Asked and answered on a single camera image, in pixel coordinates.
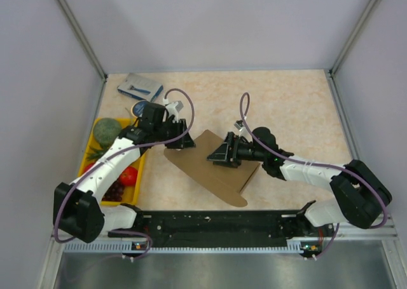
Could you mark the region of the brown cardboard box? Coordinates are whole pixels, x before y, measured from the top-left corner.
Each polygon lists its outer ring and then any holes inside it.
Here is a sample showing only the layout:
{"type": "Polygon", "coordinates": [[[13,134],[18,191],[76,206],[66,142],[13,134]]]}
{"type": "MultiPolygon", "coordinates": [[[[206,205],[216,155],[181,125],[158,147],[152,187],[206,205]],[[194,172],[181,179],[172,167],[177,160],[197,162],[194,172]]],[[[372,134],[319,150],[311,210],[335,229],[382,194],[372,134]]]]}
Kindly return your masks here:
{"type": "Polygon", "coordinates": [[[165,149],[164,156],[220,200],[238,208],[247,206],[242,193],[258,171],[259,163],[243,161],[238,168],[228,168],[208,161],[207,156],[223,143],[223,139],[210,130],[205,130],[194,143],[195,147],[190,149],[165,149]]]}

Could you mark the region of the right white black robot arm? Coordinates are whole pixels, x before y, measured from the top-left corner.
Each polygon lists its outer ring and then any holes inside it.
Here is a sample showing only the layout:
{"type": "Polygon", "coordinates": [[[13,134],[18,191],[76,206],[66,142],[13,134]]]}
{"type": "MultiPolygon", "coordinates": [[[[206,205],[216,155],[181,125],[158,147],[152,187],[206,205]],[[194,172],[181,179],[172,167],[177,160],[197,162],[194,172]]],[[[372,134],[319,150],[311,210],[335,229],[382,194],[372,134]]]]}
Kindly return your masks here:
{"type": "Polygon", "coordinates": [[[243,161],[261,163],[266,173],[284,181],[304,182],[333,193],[326,201],[311,201],[297,219],[300,233],[309,236],[320,226],[348,222],[369,229],[392,201],[392,195],[362,161],[345,165],[311,162],[279,148],[265,127],[252,131],[252,140],[228,132],[223,143],[207,160],[215,165],[238,168],[243,161]]]}

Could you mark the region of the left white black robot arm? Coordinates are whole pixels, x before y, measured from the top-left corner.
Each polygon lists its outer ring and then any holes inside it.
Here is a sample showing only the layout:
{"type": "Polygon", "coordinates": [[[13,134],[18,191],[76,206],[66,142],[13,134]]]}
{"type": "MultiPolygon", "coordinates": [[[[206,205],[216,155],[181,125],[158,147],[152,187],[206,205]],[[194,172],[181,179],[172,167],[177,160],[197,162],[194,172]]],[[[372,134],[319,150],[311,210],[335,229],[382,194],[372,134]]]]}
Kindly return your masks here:
{"type": "Polygon", "coordinates": [[[89,170],[70,184],[59,184],[54,192],[53,234],[64,231],[85,243],[91,243],[103,232],[119,229],[131,236],[139,235],[144,221],[134,206],[102,207],[100,203],[125,169],[148,149],[162,144],[168,149],[194,147],[189,135],[191,124],[179,117],[182,108],[181,101],[148,102],[136,124],[122,129],[89,170]]]}

